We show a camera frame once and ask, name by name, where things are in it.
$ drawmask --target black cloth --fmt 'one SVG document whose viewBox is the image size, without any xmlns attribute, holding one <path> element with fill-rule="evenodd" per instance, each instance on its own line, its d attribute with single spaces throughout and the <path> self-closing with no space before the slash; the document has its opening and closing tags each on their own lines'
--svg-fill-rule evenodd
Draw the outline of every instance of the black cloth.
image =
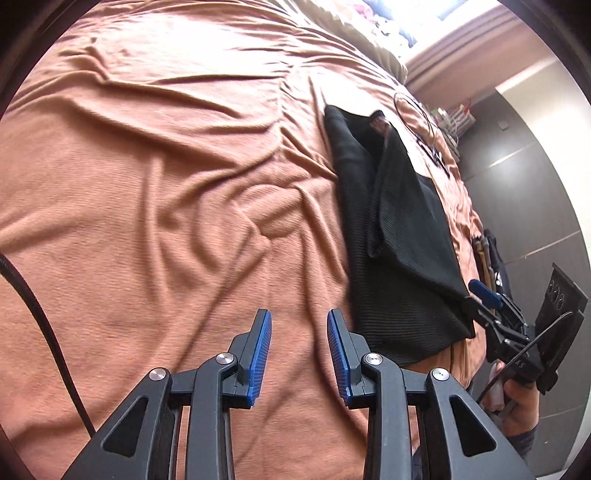
<svg viewBox="0 0 591 480">
<path fill-rule="evenodd" d="M 355 332 L 404 366 L 475 332 L 462 312 L 468 292 L 435 185 L 414 171 L 394 128 L 384 149 L 369 121 L 325 110 Z"/>
<path fill-rule="evenodd" d="M 496 238 L 488 228 L 485 228 L 483 233 L 489 244 L 491 267 L 495 272 L 496 290 L 498 293 L 504 293 L 510 299 L 513 299 L 513 296 L 511 295 L 511 285 L 509 284 L 509 275 L 507 274 L 505 263 L 499 255 L 499 250 L 496 247 Z"/>
</svg>

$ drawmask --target bedding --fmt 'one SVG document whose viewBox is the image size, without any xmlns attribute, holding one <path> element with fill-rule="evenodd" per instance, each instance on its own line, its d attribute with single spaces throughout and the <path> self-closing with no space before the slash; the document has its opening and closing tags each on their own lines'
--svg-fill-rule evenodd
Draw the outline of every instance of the bedding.
<svg viewBox="0 0 591 480">
<path fill-rule="evenodd" d="M 0 250 L 96 427 L 151 368 L 199 366 L 264 307 L 262 393 L 232 413 L 236 477 L 361 477 L 366 412 L 343 406 L 326 339 L 329 309 L 350 318 L 326 105 L 388 116 L 441 198 L 465 282 L 482 234 L 443 137 L 449 179 L 392 113 L 396 90 L 349 43 L 260 0 L 105 1 L 52 46 L 0 121 Z M 88 437 L 4 282 L 0 304 L 0 423 L 38 480 L 56 479 Z M 411 368 L 466 386 L 484 349 L 476 327 Z"/>
</svg>

